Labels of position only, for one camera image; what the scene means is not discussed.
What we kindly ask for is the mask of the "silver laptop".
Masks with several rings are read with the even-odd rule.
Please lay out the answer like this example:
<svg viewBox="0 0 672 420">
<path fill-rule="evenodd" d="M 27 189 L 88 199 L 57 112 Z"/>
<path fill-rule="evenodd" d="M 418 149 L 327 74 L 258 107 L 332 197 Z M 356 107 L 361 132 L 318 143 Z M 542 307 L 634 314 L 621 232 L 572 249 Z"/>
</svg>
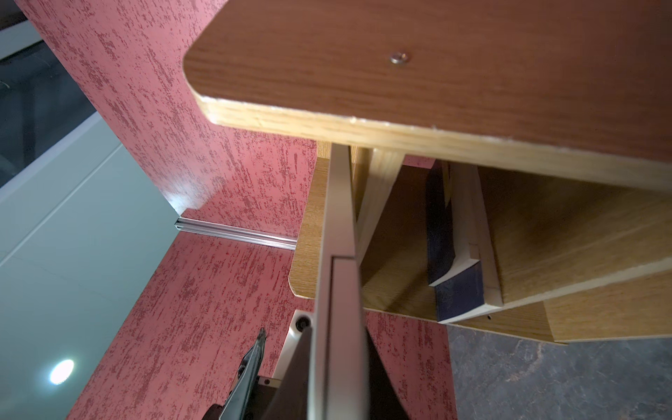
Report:
<svg viewBox="0 0 672 420">
<path fill-rule="evenodd" d="M 325 198 L 307 417 L 368 419 L 369 348 L 346 145 L 331 148 Z"/>
</svg>

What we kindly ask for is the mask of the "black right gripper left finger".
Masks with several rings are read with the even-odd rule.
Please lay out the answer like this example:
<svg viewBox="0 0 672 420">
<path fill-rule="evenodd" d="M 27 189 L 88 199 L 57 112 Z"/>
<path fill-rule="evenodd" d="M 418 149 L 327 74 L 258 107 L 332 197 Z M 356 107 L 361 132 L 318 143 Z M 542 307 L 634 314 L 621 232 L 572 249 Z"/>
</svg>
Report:
<svg viewBox="0 0 672 420">
<path fill-rule="evenodd" d="M 262 419 L 306 419 L 313 329 L 306 328 Z"/>
</svg>

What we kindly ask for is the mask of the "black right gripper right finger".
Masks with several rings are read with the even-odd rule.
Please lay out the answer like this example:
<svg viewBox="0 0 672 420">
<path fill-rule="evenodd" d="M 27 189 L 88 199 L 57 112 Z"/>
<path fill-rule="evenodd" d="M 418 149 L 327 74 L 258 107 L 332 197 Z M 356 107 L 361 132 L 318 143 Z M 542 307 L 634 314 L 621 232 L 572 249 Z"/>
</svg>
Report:
<svg viewBox="0 0 672 420">
<path fill-rule="evenodd" d="M 409 420 L 369 332 L 367 332 L 367 344 L 369 345 L 369 418 Z"/>
</svg>

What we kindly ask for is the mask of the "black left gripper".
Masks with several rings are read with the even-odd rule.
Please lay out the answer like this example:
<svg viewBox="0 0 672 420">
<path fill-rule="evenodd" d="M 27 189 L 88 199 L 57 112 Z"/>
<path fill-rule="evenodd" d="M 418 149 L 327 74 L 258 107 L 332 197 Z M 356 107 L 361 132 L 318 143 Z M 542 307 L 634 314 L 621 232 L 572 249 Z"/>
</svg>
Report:
<svg viewBox="0 0 672 420">
<path fill-rule="evenodd" d="M 212 404 L 202 420 L 249 420 L 262 417 L 281 385 L 278 379 L 258 376 L 264 359 L 266 338 L 266 331 L 262 327 L 254 345 L 241 360 L 236 385 L 224 406 Z"/>
</svg>

